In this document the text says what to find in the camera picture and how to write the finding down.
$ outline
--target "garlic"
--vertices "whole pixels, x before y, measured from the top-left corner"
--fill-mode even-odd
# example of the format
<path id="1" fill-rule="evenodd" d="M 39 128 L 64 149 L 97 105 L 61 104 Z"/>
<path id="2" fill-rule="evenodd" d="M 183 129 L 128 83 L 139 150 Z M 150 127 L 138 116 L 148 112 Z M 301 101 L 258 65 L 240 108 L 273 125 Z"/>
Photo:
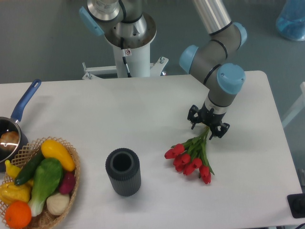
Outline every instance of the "garlic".
<path id="1" fill-rule="evenodd" d="M 69 205 L 69 201 L 69 194 L 63 195 L 61 193 L 56 193 L 55 195 L 47 198 L 48 211 L 54 216 L 59 216 L 65 211 Z"/>

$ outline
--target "orange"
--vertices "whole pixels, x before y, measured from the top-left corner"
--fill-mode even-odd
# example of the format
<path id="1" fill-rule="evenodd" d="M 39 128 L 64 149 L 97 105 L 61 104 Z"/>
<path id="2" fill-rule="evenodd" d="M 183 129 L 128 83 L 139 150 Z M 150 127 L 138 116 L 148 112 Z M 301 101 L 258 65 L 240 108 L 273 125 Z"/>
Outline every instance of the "orange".
<path id="1" fill-rule="evenodd" d="M 15 229 L 26 227 L 32 219 L 32 213 L 27 203 L 16 201 L 8 206 L 5 212 L 6 223 Z"/>

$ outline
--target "white table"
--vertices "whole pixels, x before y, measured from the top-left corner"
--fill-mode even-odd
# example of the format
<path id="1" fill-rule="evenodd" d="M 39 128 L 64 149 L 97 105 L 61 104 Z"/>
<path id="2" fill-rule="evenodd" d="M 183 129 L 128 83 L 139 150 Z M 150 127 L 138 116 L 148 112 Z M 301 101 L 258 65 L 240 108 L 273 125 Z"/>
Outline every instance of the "white table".
<path id="1" fill-rule="evenodd" d="M 208 142 L 216 176 L 205 185 L 164 159 L 170 146 L 197 136 L 189 108 L 208 90 L 190 75 L 43 82 L 20 123 L 29 140 L 54 136 L 81 158 L 77 199 L 60 228 L 239 229 L 297 225 L 286 196 L 301 193 L 295 167 L 263 72 L 247 72 L 223 121 L 231 127 Z M 1 116 L 10 116 L 30 83 L 0 85 Z M 142 186 L 117 195 L 105 171 L 111 151 L 127 147 L 140 159 Z"/>

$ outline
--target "yellow squash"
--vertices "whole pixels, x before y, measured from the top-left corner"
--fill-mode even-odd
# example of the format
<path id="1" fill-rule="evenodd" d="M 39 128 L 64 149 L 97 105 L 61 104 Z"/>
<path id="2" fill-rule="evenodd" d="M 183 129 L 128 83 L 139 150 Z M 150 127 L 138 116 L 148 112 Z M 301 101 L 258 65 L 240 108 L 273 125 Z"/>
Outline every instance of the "yellow squash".
<path id="1" fill-rule="evenodd" d="M 7 205 L 19 200 L 28 203 L 31 196 L 31 189 L 28 185 L 14 185 L 14 182 L 7 182 L 0 186 L 0 199 Z"/>
<path id="2" fill-rule="evenodd" d="M 45 158 L 55 158 L 60 161 L 63 169 L 72 172 L 75 169 L 75 163 L 65 146 L 61 143 L 49 139 L 41 144 L 41 151 Z"/>
<path id="3" fill-rule="evenodd" d="M 20 173 L 20 171 L 21 171 L 21 168 L 15 166 L 15 165 L 12 165 L 9 160 L 5 161 L 5 166 L 6 166 L 6 173 L 13 179 L 15 179 L 17 177 L 18 173 Z M 33 184 L 34 184 L 33 179 L 29 180 L 27 182 L 27 184 L 30 185 L 31 187 L 33 187 Z"/>

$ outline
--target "blue joint cap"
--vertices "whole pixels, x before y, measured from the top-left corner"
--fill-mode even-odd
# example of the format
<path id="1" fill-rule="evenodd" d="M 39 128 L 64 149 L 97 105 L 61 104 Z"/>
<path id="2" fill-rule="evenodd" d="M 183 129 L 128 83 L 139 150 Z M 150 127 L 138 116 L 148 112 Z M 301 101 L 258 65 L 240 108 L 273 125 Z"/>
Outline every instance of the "blue joint cap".
<path id="1" fill-rule="evenodd" d="M 191 45 L 187 47 L 180 56 L 179 65 L 188 74 L 190 73 L 191 65 L 197 50 L 198 50 L 197 46 Z"/>
<path id="2" fill-rule="evenodd" d="M 104 34 L 104 31 L 100 28 L 100 26 L 96 23 L 96 21 L 91 17 L 91 15 L 86 11 L 84 7 L 80 8 L 79 14 L 82 22 L 84 22 L 90 32 L 96 36 L 102 36 Z"/>
<path id="3" fill-rule="evenodd" d="M 240 46 L 242 46 L 247 40 L 247 36 L 248 36 L 247 35 L 247 30 L 244 28 L 244 26 L 242 26 L 238 22 L 234 22 L 233 24 L 239 29 L 241 39 L 242 39 L 241 42 L 240 42 Z"/>
<path id="4" fill-rule="evenodd" d="M 240 66 L 232 63 L 222 65 L 217 72 L 217 82 L 221 89 L 228 94 L 239 93 L 245 78 L 244 70 Z"/>

